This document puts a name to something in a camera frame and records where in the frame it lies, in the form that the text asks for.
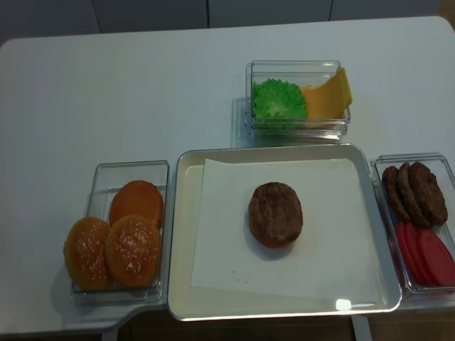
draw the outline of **plastic tray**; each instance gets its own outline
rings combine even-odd
[[[251,135],[275,139],[328,139],[337,141],[348,132],[349,108],[339,119],[256,119],[252,108],[252,83],[267,79],[288,81],[300,87],[318,86],[336,74],[341,64],[335,60],[284,61],[256,60],[247,65],[246,126]],[[270,129],[280,125],[280,129]]]
[[[380,206],[382,207],[382,215],[384,217],[387,233],[389,234],[390,251],[392,252],[397,273],[400,277],[401,284],[411,293],[441,293],[455,291],[455,286],[421,286],[416,283],[411,273],[408,271],[405,261],[398,247],[397,235],[395,234],[395,226],[398,220],[393,211],[387,205],[385,198],[385,190],[381,184],[382,173],[387,167],[395,166],[399,168],[403,163],[413,163],[419,161],[430,169],[435,174],[438,185],[446,200],[446,206],[449,211],[449,218],[442,226],[432,228],[433,232],[443,241],[452,257],[455,259],[455,245],[452,238],[455,233],[455,212],[451,208],[455,204],[455,179],[451,172],[449,164],[445,157],[438,153],[423,153],[423,154],[405,154],[381,156],[372,161],[373,174],[372,179],[375,185],[376,193]]]
[[[164,223],[166,224],[166,194],[168,188],[168,163],[149,161],[134,163],[105,163],[97,167],[90,193],[87,216],[98,217],[109,222],[109,210],[113,197],[124,185],[133,180],[145,180],[153,183],[161,193],[164,202]],[[77,304],[98,305],[106,303],[154,302],[162,294],[163,257],[160,257],[160,273],[154,282],[145,288],[121,288],[113,285],[105,291],[84,291],[74,282],[71,286],[71,299]]]

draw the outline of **red tomato slice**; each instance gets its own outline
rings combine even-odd
[[[419,232],[416,230],[413,224],[407,222],[405,225],[405,242],[407,245],[407,250],[411,256],[412,261],[416,271],[419,273],[420,278],[422,279],[419,282],[423,286],[432,286],[434,281],[429,275],[428,269],[424,260],[422,258],[421,252],[418,247]]]
[[[397,239],[398,239],[398,246],[400,247],[401,255],[403,255],[403,259],[405,260],[406,267],[409,269],[409,271],[412,274],[412,277],[414,277],[414,280],[420,284],[424,285],[424,280],[422,279],[422,276],[417,270],[417,267],[414,264],[414,261],[412,260],[412,257],[410,255],[409,249],[407,248],[406,240],[405,240],[405,224],[404,223],[399,223],[397,227],[395,228],[395,232],[397,233]]]
[[[455,262],[444,243],[432,231],[420,232],[419,247],[433,282],[439,286],[455,286]]]

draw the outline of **stack of buns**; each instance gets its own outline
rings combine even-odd
[[[63,247],[70,277],[88,291],[105,290],[113,281],[125,288],[148,286],[159,272],[163,218],[163,198],[155,185],[126,184],[112,200],[111,227],[86,217],[70,230]]]

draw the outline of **hamburger patty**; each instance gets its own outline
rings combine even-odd
[[[409,182],[423,215],[434,225],[447,221],[447,207],[436,176],[420,162],[412,164]]]
[[[285,247],[301,233],[304,218],[299,198],[284,183],[256,188],[248,210],[251,232],[266,247]]]
[[[409,171],[410,163],[403,163],[397,176],[398,189],[400,190],[406,210],[408,211],[414,224],[420,229],[429,229],[432,227],[432,224],[430,224],[427,218],[425,218],[419,208],[417,199],[411,188]]]
[[[397,187],[398,169],[394,166],[387,167],[382,174],[382,185],[385,189],[387,202],[401,222],[411,222],[411,217],[403,205],[401,194]]]

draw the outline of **yellow cheese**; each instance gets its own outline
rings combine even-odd
[[[306,101],[309,119],[335,119],[353,102],[344,67],[318,87],[300,88]]]

